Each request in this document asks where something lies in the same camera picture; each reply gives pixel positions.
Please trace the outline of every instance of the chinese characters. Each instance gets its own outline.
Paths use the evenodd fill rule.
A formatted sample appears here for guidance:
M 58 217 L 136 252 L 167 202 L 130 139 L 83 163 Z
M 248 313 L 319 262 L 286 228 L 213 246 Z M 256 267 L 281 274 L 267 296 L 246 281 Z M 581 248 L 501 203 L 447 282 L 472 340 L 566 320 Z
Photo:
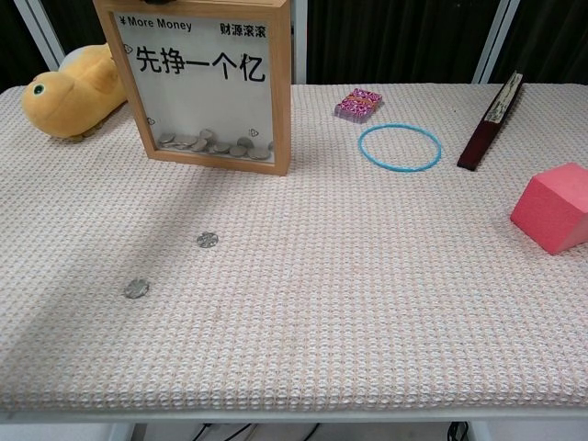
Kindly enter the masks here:
M 230 70 L 238 69 L 243 72 L 244 81 L 253 81 L 255 83 L 263 83 L 266 80 L 265 73 L 259 73 L 258 69 L 263 59 L 260 57 L 253 57 L 248 53 L 241 55 L 240 60 L 235 62 L 225 52 L 220 55 L 213 62 L 195 62 L 185 60 L 179 50 L 174 48 L 161 48 L 161 51 L 151 51 L 146 46 L 137 47 L 136 59 L 141 62 L 139 70 L 141 72 L 153 72 L 156 74 L 180 74 L 187 65 L 217 67 L 222 66 L 222 73 L 225 80 L 229 79 Z
M 236 23 L 220 23 L 220 34 L 232 35 L 234 37 L 267 38 L 265 26 L 240 25 Z

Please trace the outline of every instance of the black cable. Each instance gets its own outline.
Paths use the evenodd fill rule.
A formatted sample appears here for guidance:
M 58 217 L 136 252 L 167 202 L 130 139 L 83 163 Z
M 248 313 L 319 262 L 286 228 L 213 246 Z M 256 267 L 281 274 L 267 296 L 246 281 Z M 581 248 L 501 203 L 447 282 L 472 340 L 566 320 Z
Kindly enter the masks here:
M 244 425 L 242 428 L 240 428 L 237 432 L 235 432 L 234 434 L 232 434 L 231 436 L 226 438 L 224 441 L 231 441 L 233 438 L 238 436 L 243 430 L 245 430 L 249 426 L 250 426 L 250 424 Z
M 312 428 L 311 432 L 308 435 L 306 435 L 306 438 L 304 438 L 304 441 L 309 441 L 309 439 L 312 438 L 312 436 L 314 435 L 314 432 L 316 432 L 316 429 L 319 428 L 319 425 L 320 424 L 315 424 L 314 425 L 314 427 Z
M 459 441 L 463 441 L 466 437 L 466 435 L 468 434 L 468 430 L 469 430 L 469 424 L 467 421 L 464 421 L 463 424 L 465 425 L 464 429 L 463 429 L 463 435 L 461 436 L 461 438 L 459 439 Z
M 458 441 L 458 430 L 459 430 L 459 425 L 461 423 L 459 422 L 453 422 L 451 423 L 451 425 L 449 426 L 449 429 L 447 430 L 447 441 Z M 466 435 L 468 434 L 468 430 L 469 430 L 469 424 L 467 421 L 463 422 L 464 424 L 464 430 L 463 430 L 463 434 L 461 434 L 461 438 L 459 439 L 459 441 L 463 441 L 464 439 L 466 439 Z
M 210 424 L 203 424 L 202 428 L 200 429 L 200 432 L 198 432 L 198 434 L 196 436 L 194 436 L 194 439 L 192 441 L 196 441 L 197 439 L 199 439 L 207 427 L 210 427 Z

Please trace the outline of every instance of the curtain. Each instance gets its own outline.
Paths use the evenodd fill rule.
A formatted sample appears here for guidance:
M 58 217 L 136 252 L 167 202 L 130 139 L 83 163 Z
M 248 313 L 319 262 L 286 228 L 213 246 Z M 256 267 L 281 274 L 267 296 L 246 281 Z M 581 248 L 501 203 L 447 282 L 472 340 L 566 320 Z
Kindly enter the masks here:
M 491 81 L 588 85 L 588 1 L 522 0 Z
M 0 2 L 0 38 L 0 93 L 8 87 L 27 85 L 35 75 L 48 70 L 12 0 Z
M 470 83 L 499 0 L 309 0 L 311 84 Z
M 41 0 L 65 54 L 106 42 L 92 0 Z

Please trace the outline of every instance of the plush toy eye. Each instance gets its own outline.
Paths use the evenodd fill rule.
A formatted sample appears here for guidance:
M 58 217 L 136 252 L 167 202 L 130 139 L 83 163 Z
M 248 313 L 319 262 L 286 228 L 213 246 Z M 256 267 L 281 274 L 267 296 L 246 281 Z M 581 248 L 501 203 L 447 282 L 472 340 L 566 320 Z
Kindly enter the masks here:
M 40 95 L 43 92 L 45 92 L 45 86 L 44 85 L 36 85 L 33 88 L 33 94 L 35 94 L 35 95 Z

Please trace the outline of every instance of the stuffed animal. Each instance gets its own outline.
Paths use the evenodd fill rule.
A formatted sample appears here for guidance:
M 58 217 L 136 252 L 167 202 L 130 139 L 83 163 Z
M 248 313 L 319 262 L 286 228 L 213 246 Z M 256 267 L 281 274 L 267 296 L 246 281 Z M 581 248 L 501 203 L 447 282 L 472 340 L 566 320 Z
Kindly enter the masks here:
M 126 101 L 107 43 L 68 55 L 57 72 L 36 76 L 25 88 L 22 107 L 30 122 L 56 138 L 80 141 Z

